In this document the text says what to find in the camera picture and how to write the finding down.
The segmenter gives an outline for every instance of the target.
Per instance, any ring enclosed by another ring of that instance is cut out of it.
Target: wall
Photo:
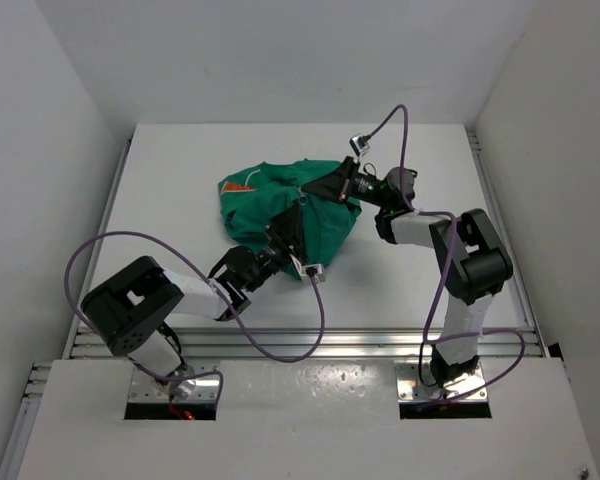
[[[116,132],[477,118],[537,0],[36,0]]]
[[[600,0],[541,2],[477,131],[600,470]]]
[[[0,0],[0,459],[31,363],[61,354],[64,263],[97,229],[119,143],[33,0]]]

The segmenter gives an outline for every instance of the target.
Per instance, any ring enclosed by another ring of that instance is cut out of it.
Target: teal shirt
[[[299,187],[332,172],[340,162],[301,160],[291,165],[261,163],[218,184],[221,215],[227,233],[240,245],[259,251],[266,243],[264,227],[272,217],[301,201],[308,263],[329,266],[360,215],[360,203],[344,204],[322,200]],[[293,268],[287,273],[297,277]]]

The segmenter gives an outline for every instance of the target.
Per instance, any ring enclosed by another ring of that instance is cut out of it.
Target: green fabric
[[[294,200],[306,196],[302,214],[308,262],[329,266],[360,215],[360,202],[327,202],[301,193],[298,187],[332,172],[339,163],[306,159],[291,165],[261,163],[229,175],[218,184],[227,233],[240,245],[257,252],[267,243],[264,227],[270,219],[288,209]],[[233,184],[253,190],[230,190]],[[293,268],[285,271],[298,278]]]

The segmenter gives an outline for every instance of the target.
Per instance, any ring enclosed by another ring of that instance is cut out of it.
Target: gray wall
[[[62,351],[64,264],[97,229],[118,143],[34,1],[0,0],[0,459],[31,363]]]
[[[116,132],[473,123],[537,0],[36,0]]]
[[[478,137],[600,470],[600,0],[541,2]]]

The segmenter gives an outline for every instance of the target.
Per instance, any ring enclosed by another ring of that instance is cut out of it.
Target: green cloth
[[[261,163],[229,175],[218,184],[220,213],[227,233],[257,252],[267,243],[265,225],[305,196],[301,203],[308,263],[329,266],[360,215],[360,202],[328,202],[302,193],[298,187],[332,172],[339,164],[306,159],[291,165]],[[298,278],[293,268],[285,271]]]

